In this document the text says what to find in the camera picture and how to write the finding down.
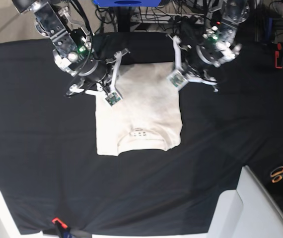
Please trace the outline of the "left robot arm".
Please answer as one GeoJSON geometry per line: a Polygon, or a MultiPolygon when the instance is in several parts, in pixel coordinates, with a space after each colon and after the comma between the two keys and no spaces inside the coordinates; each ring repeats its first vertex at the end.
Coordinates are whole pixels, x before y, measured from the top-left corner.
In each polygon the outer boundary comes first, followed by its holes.
{"type": "Polygon", "coordinates": [[[218,92],[218,82],[208,74],[208,68],[219,68],[239,55],[242,45],[234,41],[239,25],[248,17],[249,3],[247,0],[204,0],[203,10],[202,29],[188,33],[191,48],[185,56],[183,74],[189,82],[210,85],[218,92]]]}

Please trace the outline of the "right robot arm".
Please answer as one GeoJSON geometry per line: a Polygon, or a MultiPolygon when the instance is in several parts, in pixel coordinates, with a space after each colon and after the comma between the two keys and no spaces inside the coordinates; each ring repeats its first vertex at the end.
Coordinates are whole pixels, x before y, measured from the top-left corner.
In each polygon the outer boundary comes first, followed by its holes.
{"type": "Polygon", "coordinates": [[[116,81],[122,57],[128,49],[114,53],[110,59],[99,59],[95,48],[95,35],[87,16],[78,1],[70,1],[82,21],[71,17],[66,0],[59,6],[58,0],[15,0],[19,13],[27,11],[35,15],[35,25],[41,35],[49,38],[54,46],[54,62],[58,68],[70,74],[72,81],[66,92],[71,97],[78,94],[119,97],[116,81]]]}

